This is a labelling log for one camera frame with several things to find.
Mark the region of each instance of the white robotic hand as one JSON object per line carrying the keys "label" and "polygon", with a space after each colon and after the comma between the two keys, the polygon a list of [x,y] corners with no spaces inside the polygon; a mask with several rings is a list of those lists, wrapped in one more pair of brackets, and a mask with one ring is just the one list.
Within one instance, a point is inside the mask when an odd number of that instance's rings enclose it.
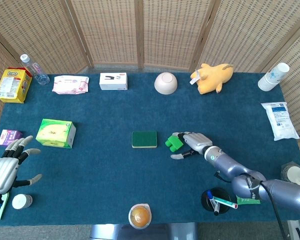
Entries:
{"label": "white robotic hand", "polygon": [[204,148],[208,148],[212,146],[212,141],[207,138],[202,133],[194,133],[194,132],[174,132],[173,136],[178,137],[179,139],[183,139],[186,144],[191,148],[188,151],[185,151],[180,154],[172,154],[170,157],[172,159],[184,159],[186,157],[195,155],[195,154],[204,154]]}
{"label": "white robotic hand", "polygon": [[30,154],[39,154],[41,151],[36,148],[30,148],[24,151],[24,147],[33,139],[33,136],[16,139],[6,147],[2,157],[0,157],[0,207],[3,201],[2,195],[9,192],[12,187],[28,186],[38,182],[42,174],[36,175],[28,180],[16,180],[17,173],[22,162]]}

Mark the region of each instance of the white paper cup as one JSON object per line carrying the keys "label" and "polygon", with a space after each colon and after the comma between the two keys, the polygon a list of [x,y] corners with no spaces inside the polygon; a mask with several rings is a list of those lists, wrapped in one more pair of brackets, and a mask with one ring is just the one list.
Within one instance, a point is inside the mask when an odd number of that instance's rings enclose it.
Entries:
{"label": "white paper cup", "polygon": [[267,81],[271,84],[278,84],[288,74],[290,67],[284,62],[280,62],[266,74]]}
{"label": "white paper cup", "polygon": [[32,204],[32,196],[26,194],[18,194],[12,200],[12,207],[14,209],[25,209]]}
{"label": "white paper cup", "polygon": [[258,81],[258,87],[265,92],[272,90],[278,83],[271,83],[268,81],[267,73]]}

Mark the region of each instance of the water bottle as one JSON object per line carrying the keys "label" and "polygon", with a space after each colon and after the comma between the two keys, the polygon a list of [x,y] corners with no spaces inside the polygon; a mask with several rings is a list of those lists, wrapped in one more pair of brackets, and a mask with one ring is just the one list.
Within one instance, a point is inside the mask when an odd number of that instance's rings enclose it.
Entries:
{"label": "water bottle", "polygon": [[50,82],[48,75],[42,70],[37,62],[30,59],[27,54],[20,56],[23,66],[32,74],[33,78],[40,84],[46,85]]}

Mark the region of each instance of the blue tablecloth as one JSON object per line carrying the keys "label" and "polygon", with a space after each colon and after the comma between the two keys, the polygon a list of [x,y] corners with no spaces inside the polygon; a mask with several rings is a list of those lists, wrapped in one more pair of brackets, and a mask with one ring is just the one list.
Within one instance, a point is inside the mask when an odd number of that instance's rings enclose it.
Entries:
{"label": "blue tablecloth", "polygon": [[[6,103],[2,129],[36,136],[43,118],[73,121],[73,149],[42,146],[21,165],[18,179],[42,173],[33,186],[14,188],[0,225],[68,225],[128,223],[131,206],[148,203],[153,223],[274,221],[271,203],[243,205],[215,217],[201,205],[203,191],[231,185],[214,177],[215,169],[201,155],[170,158],[165,140],[173,132],[198,132],[250,169],[268,179],[280,178],[281,165],[300,164],[295,139],[274,141],[260,103],[284,100],[279,86],[261,91],[262,73],[234,73],[219,94],[200,95],[189,73],[175,73],[178,88],[161,95],[154,88],[159,73],[128,74],[128,90],[102,91],[99,74],[90,74],[89,92],[52,92],[55,75],[45,86],[33,82],[24,104]],[[133,131],[157,131],[157,148],[132,148]],[[182,147],[178,153],[187,150]],[[0,156],[4,147],[0,146]],[[15,210],[19,193],[33,196],[31,207]],[[279,209],[283,220],[300,214]]]}

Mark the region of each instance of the yellow plush toy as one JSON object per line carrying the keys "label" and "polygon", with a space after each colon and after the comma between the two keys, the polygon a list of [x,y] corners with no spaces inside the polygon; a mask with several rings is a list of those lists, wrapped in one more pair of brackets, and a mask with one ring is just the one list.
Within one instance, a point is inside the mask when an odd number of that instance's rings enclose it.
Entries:
{"label": "yellow plush toy", "polygon": [[234,73],[234,66],[231,64],[220,64],[218,66],[209,66],[206,63],[201,64],[201,68],[193,72],[190,76],[191,84],[196,81],[200,94],[206,94],[216,90],[221,92],[222,84],[229,81]]}

